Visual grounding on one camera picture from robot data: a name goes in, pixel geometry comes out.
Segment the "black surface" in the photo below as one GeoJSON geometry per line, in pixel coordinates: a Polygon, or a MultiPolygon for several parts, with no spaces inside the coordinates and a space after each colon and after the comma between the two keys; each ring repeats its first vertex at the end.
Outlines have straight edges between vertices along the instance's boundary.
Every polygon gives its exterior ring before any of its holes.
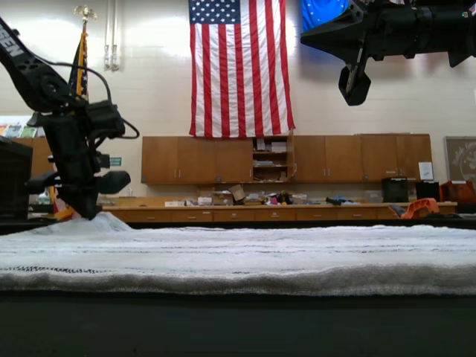
{"type": "Polygon", "coordinates": [[[476,297],[0,293],[0,356],[474,356],[476,297]]]}

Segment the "black speaker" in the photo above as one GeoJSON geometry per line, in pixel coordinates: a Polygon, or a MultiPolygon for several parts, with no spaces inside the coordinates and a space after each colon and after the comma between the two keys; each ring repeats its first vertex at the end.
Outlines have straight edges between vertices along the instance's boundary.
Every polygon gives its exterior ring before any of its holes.
{"type": "Polygon", "coordinates": [[[408,202],[408,180],[406,177],[390,177],[382,180],[384,202],[408,202]]]}
{"type": "Polygon", "coordinates": [[[33,149],[0,136],[0,220],[28,218],[33,149]]]}

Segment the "white towel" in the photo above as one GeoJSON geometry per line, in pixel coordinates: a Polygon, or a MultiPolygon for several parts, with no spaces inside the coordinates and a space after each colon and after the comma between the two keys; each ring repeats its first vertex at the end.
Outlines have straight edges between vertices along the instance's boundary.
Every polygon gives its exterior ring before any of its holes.
{"type": "Polygon", "coordinates": [[[133,230],[109,213],[0,237],[1,290],[476,294],[476,231],[133,230]]]}

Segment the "blue flag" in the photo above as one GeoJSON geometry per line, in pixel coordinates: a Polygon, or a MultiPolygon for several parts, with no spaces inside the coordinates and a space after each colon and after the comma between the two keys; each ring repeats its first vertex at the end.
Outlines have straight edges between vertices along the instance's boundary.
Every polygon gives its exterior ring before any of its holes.
{"type": "Polygon", "coordinates": [[[349,6],[349,0],[301,0],[301,2],[304,32],[335,19],[349,6]]]}

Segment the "framed picture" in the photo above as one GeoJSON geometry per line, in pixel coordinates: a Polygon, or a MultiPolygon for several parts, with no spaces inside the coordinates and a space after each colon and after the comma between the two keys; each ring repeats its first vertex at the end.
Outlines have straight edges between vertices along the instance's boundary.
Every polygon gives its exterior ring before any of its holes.
{"type": "Polygon", "coordinates": [[[476,184],[476,137],[445,137],[446,167],[451,181],[476,184]]]}

